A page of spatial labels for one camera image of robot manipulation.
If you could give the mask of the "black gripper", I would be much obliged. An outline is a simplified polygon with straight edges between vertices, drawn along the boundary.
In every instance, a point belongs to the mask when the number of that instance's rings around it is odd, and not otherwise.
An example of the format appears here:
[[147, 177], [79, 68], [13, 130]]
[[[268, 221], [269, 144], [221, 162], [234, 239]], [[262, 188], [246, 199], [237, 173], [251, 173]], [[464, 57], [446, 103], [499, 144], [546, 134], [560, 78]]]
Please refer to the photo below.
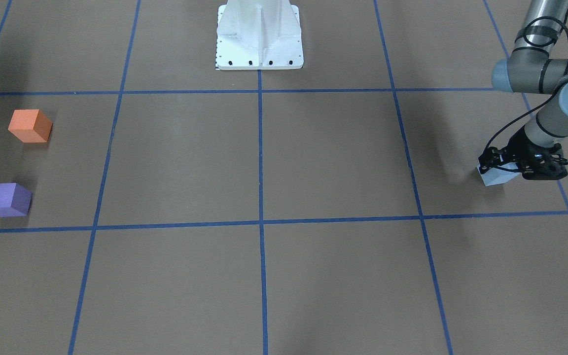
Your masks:
[[503, 149], [503, 163], [514, 164], [514, 170], [526, 180], [560, 180], [568, 176], [568, 160], [561, 144], [540, 146], [530, 141], [525, 131], [512, 135]]

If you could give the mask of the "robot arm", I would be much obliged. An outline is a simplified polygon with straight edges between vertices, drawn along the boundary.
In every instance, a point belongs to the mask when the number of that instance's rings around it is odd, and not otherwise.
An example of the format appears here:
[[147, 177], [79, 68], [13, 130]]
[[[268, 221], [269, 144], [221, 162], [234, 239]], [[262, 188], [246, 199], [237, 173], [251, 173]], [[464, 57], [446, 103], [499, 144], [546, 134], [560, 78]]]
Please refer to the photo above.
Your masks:
[[530, 120], [498, 149], [486, 144], [478, 159], [485, 185], [560, 180], [568, 175], [561, 141], [568, 137], [568, 0], [533, 0], [507, 59], [496, 63], [492, 85], [504, 92], [545, 94]]

